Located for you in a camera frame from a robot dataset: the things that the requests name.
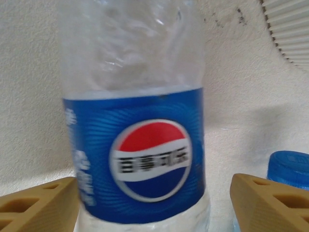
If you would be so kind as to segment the left gripper tan right finger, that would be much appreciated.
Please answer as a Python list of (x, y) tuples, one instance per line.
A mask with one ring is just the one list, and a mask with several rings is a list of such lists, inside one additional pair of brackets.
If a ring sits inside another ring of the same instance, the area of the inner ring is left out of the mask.
[(248, 174), (235, 174), (230, 199), (242, 232), (307, 232), (309, 192)]

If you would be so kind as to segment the left gripper tan left finger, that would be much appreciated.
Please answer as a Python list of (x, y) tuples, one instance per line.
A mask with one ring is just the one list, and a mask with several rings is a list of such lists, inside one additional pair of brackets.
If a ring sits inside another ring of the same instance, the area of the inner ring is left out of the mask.
[(72, 232), (79, 213), (77, 180), (65, 177), (1, 196), (1, 232)]

